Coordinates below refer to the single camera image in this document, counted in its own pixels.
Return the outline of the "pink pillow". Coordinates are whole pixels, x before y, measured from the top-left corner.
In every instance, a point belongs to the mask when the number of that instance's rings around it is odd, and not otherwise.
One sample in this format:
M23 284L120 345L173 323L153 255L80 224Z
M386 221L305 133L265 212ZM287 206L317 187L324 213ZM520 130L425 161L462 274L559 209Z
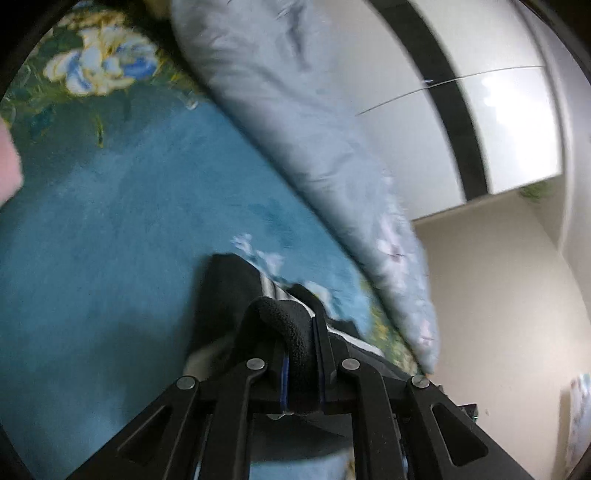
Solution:
M21 159L14 145L11 133L0 121L0 206L11 200L22 188L24 177Z

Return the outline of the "blue floral quilt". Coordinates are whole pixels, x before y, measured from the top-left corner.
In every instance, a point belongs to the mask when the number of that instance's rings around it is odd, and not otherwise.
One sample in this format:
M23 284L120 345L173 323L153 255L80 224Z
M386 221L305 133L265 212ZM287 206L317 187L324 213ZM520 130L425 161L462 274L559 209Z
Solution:
M423 246L332 73L314 1L174 1L184 58L358 263L426 373L440 335Z

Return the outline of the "white black wardrobe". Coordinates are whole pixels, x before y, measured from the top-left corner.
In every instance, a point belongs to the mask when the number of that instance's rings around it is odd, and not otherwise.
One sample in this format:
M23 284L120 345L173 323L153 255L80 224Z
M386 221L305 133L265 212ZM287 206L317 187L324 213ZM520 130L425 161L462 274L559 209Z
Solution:
M559 176L545 60L513 1L325 1L335 76L420 219Z

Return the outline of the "green hanging plant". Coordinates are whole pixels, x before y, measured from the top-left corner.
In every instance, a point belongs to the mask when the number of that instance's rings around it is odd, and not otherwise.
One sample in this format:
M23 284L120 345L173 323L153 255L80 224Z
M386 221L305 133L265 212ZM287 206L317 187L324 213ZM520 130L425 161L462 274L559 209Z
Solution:
M552 185L549 180L543 180L521 187L519 195L532 204L540 204L552 195Z

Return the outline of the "teal floral bed blanket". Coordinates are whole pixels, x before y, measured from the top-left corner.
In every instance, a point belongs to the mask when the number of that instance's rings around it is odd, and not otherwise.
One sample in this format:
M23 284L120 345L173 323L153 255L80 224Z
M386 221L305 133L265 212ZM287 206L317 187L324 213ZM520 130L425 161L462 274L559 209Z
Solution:
M24 184L1 209L1 424L63 479L183 369L202 271L235 254L419 367L317 216L137 3L82 1L1 102Z

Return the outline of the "black white fleece jacket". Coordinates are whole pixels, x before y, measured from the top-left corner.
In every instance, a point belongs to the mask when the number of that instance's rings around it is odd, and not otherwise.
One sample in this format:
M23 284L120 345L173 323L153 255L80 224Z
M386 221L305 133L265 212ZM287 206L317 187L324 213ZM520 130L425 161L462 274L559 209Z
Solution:
M186 370L204 386L189 410L204 478L354 447L371 468L421 455L410 376L242 257L207 263Z

